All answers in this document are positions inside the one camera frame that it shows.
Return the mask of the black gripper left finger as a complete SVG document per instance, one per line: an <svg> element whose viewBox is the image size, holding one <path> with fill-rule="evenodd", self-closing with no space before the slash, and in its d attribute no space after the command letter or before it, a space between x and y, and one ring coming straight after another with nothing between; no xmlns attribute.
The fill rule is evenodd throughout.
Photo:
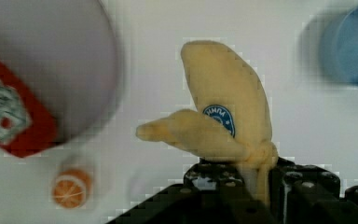
<svg viewBox="0 0 358 224"><path fill-rule="evenodd" d="M173 184L107 224L278 224L237 169L201 161Z"/></svg>

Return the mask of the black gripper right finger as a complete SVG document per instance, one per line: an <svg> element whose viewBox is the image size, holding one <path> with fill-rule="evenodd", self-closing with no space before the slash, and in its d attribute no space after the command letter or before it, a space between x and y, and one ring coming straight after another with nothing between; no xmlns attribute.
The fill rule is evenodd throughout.
<svg viewBox="0 0 358 224"><path fill-rule="evenodd" d="M279 224L358 224L358 185L316 165L278 159L268 175L270 212Z"/></svg>

